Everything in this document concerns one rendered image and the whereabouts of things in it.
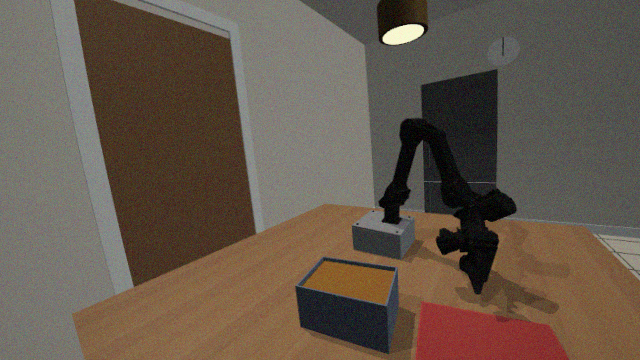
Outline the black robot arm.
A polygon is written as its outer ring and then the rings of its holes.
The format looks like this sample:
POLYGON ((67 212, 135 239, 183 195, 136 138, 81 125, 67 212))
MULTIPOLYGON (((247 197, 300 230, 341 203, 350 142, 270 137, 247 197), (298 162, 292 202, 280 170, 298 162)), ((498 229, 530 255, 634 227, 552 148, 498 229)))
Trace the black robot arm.
MULTIPOLYGON (((410 193, 406 185, 407 178, 416 147, 422 140, 429 142, 440 172, 441 198, 444 205, 452 209, 462 208, 453 214, 460 219, 460 226, 467 222, 485 225, 486 220, 494 222, 516 213, 514 200, 501 193, 499 189, 494 189, 484 196, 471 190, 458 171, 444 131, 422 118, 406 119, 400 124, 399 138, 401 147, 394 179, 379 201, 380 207, 385 208, 383 223, 398 225, 401 221, 400 206, 409 199, 410 193)), ((457 230, 453 233, 446 228, 439 229, 439 237, 436 236, 435 240, 442 255, 458 250, 462 252, 464 237, 458 227, 457 230)))

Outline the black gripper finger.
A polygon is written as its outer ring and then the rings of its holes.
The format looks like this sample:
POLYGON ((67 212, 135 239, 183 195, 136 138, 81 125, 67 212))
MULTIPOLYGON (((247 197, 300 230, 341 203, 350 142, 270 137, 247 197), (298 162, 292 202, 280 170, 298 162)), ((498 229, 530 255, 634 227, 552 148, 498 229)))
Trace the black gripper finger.
POLYGON ((475 294, 481 294, 484 282, 480 281, 477 267, 469 267, 461 265, 461 270, 465 272, 472 283, 473 291, 475 294))
POLYGON ((465 248, 473 256, 481 282, 487 282, 498 250, 497 245, 466 244, 465 248))

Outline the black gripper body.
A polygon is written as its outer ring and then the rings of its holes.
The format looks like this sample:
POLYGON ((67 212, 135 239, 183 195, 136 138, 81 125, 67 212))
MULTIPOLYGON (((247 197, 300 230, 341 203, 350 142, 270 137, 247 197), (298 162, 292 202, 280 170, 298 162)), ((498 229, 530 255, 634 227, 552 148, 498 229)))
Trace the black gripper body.
MULTIPOLYGON (((497 233, 493 231, 489 231, 488 227, 478 222, 467 222, 460 226, 461 233, 464 237, 464 244, 462 244, 462 252, 468 252, 466 248, 466 244, 488 244, 488 245, 497 245, 499 244, 499 237, 497 233)), ((476 267, 473 256, 468 252, 467 255, 463 255, 460 257, 459 266, 461 269, 461 265, 476 267)))

